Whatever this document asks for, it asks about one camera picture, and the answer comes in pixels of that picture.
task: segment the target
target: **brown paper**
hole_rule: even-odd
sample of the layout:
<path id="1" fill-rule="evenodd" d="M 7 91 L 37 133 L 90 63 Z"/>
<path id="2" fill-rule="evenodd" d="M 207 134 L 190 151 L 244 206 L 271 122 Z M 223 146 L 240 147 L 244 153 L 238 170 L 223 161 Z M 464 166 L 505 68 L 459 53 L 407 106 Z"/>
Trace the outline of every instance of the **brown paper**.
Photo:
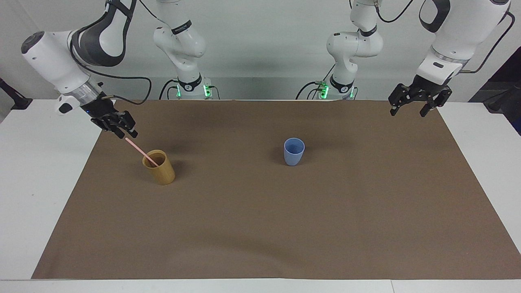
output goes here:
<path id="1" fill-rule="evenodd" d="M 521 257 L 437 111 L 386 102 L 118 102 L 157 185 L 103 133 L 33 278 L 517 279 Z M 298 137 L 297 167 L 283 143 Z"/>

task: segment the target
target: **white wall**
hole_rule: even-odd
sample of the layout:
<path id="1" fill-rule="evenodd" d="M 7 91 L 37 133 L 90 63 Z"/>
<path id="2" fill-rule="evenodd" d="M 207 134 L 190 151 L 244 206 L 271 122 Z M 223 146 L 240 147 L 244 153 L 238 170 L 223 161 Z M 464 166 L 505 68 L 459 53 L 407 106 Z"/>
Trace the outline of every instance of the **white wall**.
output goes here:
<path id="1" fill-rule="evenodd" d="M 155 0 L 144 1 L 157 10 Z M 385 1 L 382 14 L 391 18 L 407 2 Z M 358 60 L 360 99 L 385 100 L 398 82 L 411 82 L 434 37 L 418 21 L 422 2 L 416 0 L 399 21 L 379 25 L 385 41 L 382 53 Z M 223 99 L 293 99 L 305 82 L 321 79 L 333 64 L 326 51 L 329 34 L 355 30 L 347 0 L 187 0 L 187 6 L 194 27 L 209 44 L 201 68 L 219 86 Z M 38 30 L 64 31 L 87 25 L 102 14 L 103 7 L 103 0 L 0 1 L 0 76 L 27 96 L 53 99 L 52 86 L 22 59 L 21 43 Z M 512 12 L 521 17 L 520 1 L 513 1 Z M 158 25 L 138 3 L 126 59 L 116 68 L 100 70 L 153 77 L 157 81 L 153 95 L 157 96 L 159 82 L 175 76 L 166 56 L 153 44 Z M 506 26 L 507 21 L 495 30 L 468 68 L 477 67 Z M 468 101 L 519 47 L 520 36 L 518 21 L 480 73 L 453 80 L 452 101 Z M 107 92 L 117 90 L 134 99 L 146 91 L 145 82 L 100 80 L 106 81 Z"/>

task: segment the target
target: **black cable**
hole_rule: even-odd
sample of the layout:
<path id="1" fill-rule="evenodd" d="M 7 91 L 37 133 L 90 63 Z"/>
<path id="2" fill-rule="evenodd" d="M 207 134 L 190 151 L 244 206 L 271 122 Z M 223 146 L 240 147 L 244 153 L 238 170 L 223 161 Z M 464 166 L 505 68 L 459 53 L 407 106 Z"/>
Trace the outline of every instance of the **black cable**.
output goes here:
<path id="1" fill-rule="evenodd" d="M 219 94 L 219 89 L 216 86 L 209 86 L 208 88 L 215 89 L 217 91 L 217 97 L 219 98 L 219 100 L 221 99 L 221 95 Z"/>
<path id="2" fill-rule="evenodd" d="M 166 90 L 166 98 L 168 100 L 170 100 L 170 90 L 171 89 L 176 89 L 177 90 L 178 88 L 177 88 L 177 86 L 175 86 L 175 87 L 170 87 L 170 88 L 168 88 L 168 90 Z"/>
<path id="3" fill-rule="evenodd" d="M 326 81 L 326 78 L 329 76 L 329 74 L 333 71 L 334 67 L 335 67 L 336 64 L 333 64 L 333 67 L 331 67 L 331 69 L 327 72 L 326 76 L 324 76 L 324 78 L 322 79 L 322 81 Z M 315 94 L 313 95 L 313 98 L 311 100 L 314 100 L 315 99 L 315 96 L 317 95 L 317 92 L 318 90 L 320 89 L 320 86 L 317 86 L 317 91 L 315 92 Z"/>
<path id="4" fill-rule="evenodd" d="M 146 80 L 148 81 L 148 92 L 146 93 L 146 96 L 145 98 L 139 102 L 139 103 L 136 103 L 136 102 L 132 102 L 130 100 L 127 100 L 127 99 L 124 99 L 124 98 L 121 98 L 121 97 L 118 97 L 118 96 L 114 96 L 114 97 L 117 97 L 118 99 L 120 100 L 123 100 L 123 101 L 126 101 L 126 102 L 129 102 L 131 104 L 134 104 L 134 105 L 143 105 L 146 100 L 148 100 L 148 97 L 150 96 L 150 92 L 152 91 L 152 80 L 150 80 L 150 78 L 148 77 L 144 77 L 144 76 L 115 76 L 115 75 L 110 75 L 110 74 L 105 74 L 105 73 L 102 73 L 102 72 L 98 72 L 96 70 L 92 70 L 90 69 L 89 67 L 83 65 L 77 58 L 76 56 L 74 56 L 74 52 L 72 51 L 72 42 L 70 42 L 70 45 L 69 45 L 69 52 L 70 52 L 70 56 L 72 57 L 72 59 L 74 59 L 74 61 L 76 62 L 76 64 L 78 64 L 79 66 L 81 66 L 83 69 L 87 70 L 87 71 L 90 71 L 94 74 L 97 74 L 97 75 L 100 75 L 100 76 L 104 76 L 104 77 L 109 77 L 109 78 L 116 78 L 116 79 L 142 79 L 142 80 Z"/>
<path id="5" fill-rule="evenodd" d="M 152 15 L 155 19 L 159 20 L 159 18 L 157 18 L 157 16 L 155 14 L 153 14 L 152 11 L 150 11 L 150 9 L 143 3 L 142 0 L 139 0 L 139 2 L 141 3 L 141 5 L 143 5 L 143 7 L 145 7 L 146 11 L 148 11 L 148 13 L 150 13 L 150 15 Z"/>
<path id="6" fill-rule="evenodd" d="M 300 89 L 299 93 L 296 95 L 295 100 L 298 100 L 300 94 L 301 94 L 301 93 L 302 93 L 302 92 L 303 92 L 307 87 L 309 87 L 309 86 L 311 86 L 311 85 L 313 85 L 313 84 L 317 84 L 317 82 L 316 82 L 316 81 L 308 82 L 305 86 L 303 86 L 303 87 Z"/>
<path id="7" fill-rule="evenodd" d="M 315 90 L 310 90 L 310 91 L 309 91 L 309 94 L 307 94 L 307 98 L 306 98 L 306 100 L 309 100 L 309 97 L 311 96 L 311 93 L 312 93 L 312 92 L 315 92 L 315 94 L 316 94 L 316 93 L 318 92 L 318 90 L 316 90 L 316 89 L 315 89 Z"/>
<path id="8" fill-rule="evenodd" d="M 481 63 L 481 65 L 478 67 L 478 69 L 476 70 L 473 70 L 473 71 L 470 71 L 470 70 L 462 70 L 460 73 L 462 74 L 474 74 L 474 73 L 477 73 L 478 71 L 480 71 L 483 66 L 485 65 L 485 63 L 488 61 L 489 57 L 492 55 L 492 53 L 494 52 L 495 48 L 499 45 L 499 43 L 501 42 L 501 40 L 506 36 L 506 34 L 508 34 L 508 32 L 510 31 L 510 29 L 514 26 L 514 23 L 516 22 L 516 17 L 510 13 L 510 11 L 507 11 L 506 12 L 506 15 L 510 16 L 510 18 L 512 19 L 512 22 L 510 23 L 510 25 L 508 26 L 508 28 L 505 30 L 505 32 L 501 35 L 501 37 L 499 37 L 498 41 L 494 44 L 494 46 L 492 47 L 492 49 L 490 50 L 490 52 L 487 54 L 487 57 L 485 57 L 485 60 L 483 60 L 483 63 Z"/>
<path id="9" fill-rule="evenodd" d="M 163 98 L 163 94 L 165 93 L 166 87 L 167 87 L 171 82 L 179 82 L 179 80 L 170 79 L 169 81 L 165 82 L 165 84 L 163 85 L 163 88 L 161 89 L 161 93 L 159 94 L 159 99 L 158 99 L 158 100 L 161 100 L 161 99 Z"/>
<path id="10" fill-rule="evenodd" d="M 375 6 L 376 7 L 376 13 L 378 14 L 378 17 L 381 19 L 381 21 L 385 22 L 385 23 L 392 23 L 392 22 L 395 22 L 397 21 L 400 17 L 402 17 L 402 15 L 407 11 L 407 9 L 409 9 L 409 6 L 414 2 L 414 0 L 411 0 L 409 1 L 409 3 L 407 4 L 407 6 L 403 9 L 403 11 L 398 14 L 398 16 L 396 16 L 396 18 L 394 18 L 393 20 L 386 20 L 382 17 L 382 15 L 380 14 L 380 7 L 379 6 Z"/>

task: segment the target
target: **blue cup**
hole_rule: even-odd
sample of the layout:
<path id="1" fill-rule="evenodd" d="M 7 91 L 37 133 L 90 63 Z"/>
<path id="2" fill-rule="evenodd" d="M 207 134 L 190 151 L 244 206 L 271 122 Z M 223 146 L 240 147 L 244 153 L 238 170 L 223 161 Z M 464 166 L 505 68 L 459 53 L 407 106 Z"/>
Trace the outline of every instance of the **blue cup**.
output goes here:
<path id="1" fill-rule="evenodd" d="M 302 155 L 306 145 L 298 138 L 290 138 L 284 143 L 284 160 L 288 166 L 296 166 Z"/>

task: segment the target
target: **black stand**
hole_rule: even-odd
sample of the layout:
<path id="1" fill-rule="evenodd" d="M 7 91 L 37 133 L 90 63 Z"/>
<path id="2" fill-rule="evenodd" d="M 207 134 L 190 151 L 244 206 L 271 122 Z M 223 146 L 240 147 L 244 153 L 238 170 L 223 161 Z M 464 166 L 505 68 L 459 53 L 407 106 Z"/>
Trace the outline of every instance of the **black stand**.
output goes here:
<path id="1" fill-rule="evenodd" d="M 15 104 L 11 110 L 25 110 L 32 102 L 32 99 L 23 96 L 17 90 L 8 85 L 2 78 L 0 78 L 0 88 L 2 88 L 4 92 L 6 92 L 7 95 L 9 95 L 9 97 L 15 101 Z"/>

